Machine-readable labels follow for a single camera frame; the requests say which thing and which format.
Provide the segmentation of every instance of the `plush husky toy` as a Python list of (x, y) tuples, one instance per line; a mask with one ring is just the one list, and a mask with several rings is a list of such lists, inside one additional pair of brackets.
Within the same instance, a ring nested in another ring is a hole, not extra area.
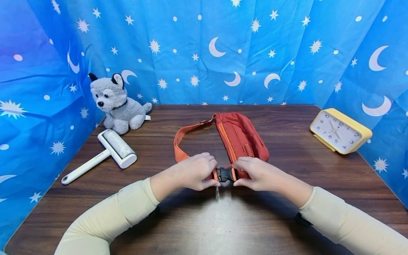
[(131, 129), (136, 130), (143, 124), (146, 113), (152, 109), (151, 103), (143, 106), (132, 98), (127, 97), (122, 76), (115, 73), (112, 78), (98, 79), (89, 73), (91, 92), (96, 106), (106, 113), (104, 126), (123, 135)]

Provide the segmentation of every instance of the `orange strap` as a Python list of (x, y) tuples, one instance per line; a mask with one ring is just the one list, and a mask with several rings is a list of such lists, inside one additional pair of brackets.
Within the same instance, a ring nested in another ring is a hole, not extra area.
[(177, 163), (179, 163), (179, 162), (181, 162), (181, 161), (183, 161), (185, 159), (188, 159), (190, 157), (190, 156), (187, 155), (187, 153), (185, 153), (179, 147), (181, 139), (183, 139), (184, 135), (187, 132), (189, 132), (189, 131), (191, 131), (191, 130), (199, 127), (199, 126), (202, 126), (202, 125), (204, 125), (206, 123), (212, 122), (214, 120), (214, 118), (215, 118), (215, 115), (216, 114), (213, 114), (213, 116), (212, 116), (212, 118), (210, 120), (204, 120), (204, 121), (201, 121), (198, 124), (191, 125), (191, 126), (184, 126), (184, 127), (180, 128), (179, 131), (177, 131), (176, 136), (174, 137), (174, 143), (173, 143), (173, 145), (174, 145), (174, 156), (176, 158)]

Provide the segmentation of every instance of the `fanny pack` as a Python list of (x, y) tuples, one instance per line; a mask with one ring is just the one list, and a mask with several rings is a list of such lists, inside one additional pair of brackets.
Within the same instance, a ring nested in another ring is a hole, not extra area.
[(236, 112), (216, 113), (210, 120), (204, 120), (198, 124), (180, 128), (174, 137), (174, 156), (176, 161), (181, 162), (190, 157), (179, 147), (184, 135), (213, 120), (215, 120), (218, 133), (227, 150), (231, 164), (225, 168), (214, 169), (206, 179), (215, 179), (219, 182), (226, 182), (227, 180), (235, 182), (239, 178), (250, 179), (247, 172), (234, 169), (232, 164), (239, 157), (257, 157), (266, 162), (269, 159), (269, 151), (256, 132), (252, 122), (246, 116)]

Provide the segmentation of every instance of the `wooden table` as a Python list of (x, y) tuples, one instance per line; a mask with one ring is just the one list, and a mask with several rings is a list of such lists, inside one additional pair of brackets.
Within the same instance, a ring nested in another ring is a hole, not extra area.
[[(213, 113), (238, 111), (249, 117), (270, 152), (269, 162), (342, 197), (346, 202), (408, 236), (406, 209), (358, 153), (333, 153), (313, 137), (308, 126), (315, 106), (168, 106), (155, 105), (147, 121), (123, 139), (137, 162), (121, 170), (108, 158), (73, 183), (61, 178), (104, 150), (99, 126), (35, 207), (6, 246), (9, 255), (53, 254), (68, 226), (83, 212), (122, 187), (175, 164), (173, 139), (186, 125)], [(229, 159), (215, 125), (187, 134), (181, 148), (204, 151), (220, 166)], [(179, 190), (112, 244), (112, 254), (349, 254), (312, 228), (294, 221), (297, 209), (286, 198), (225, 185), (196, 192)]]

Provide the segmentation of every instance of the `long sleeve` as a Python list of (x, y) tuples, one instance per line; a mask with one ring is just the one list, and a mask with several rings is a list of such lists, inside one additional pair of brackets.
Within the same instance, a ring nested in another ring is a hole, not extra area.
[(78, 217), (63, 235), (55, 255), (108, 255), (110, 243), (158, 204), (150, 178), (132, 183)]
[(408, 254), (403, 235), (320, 187), (313, 188), (300, 213), (323, 236), (356, 255)]

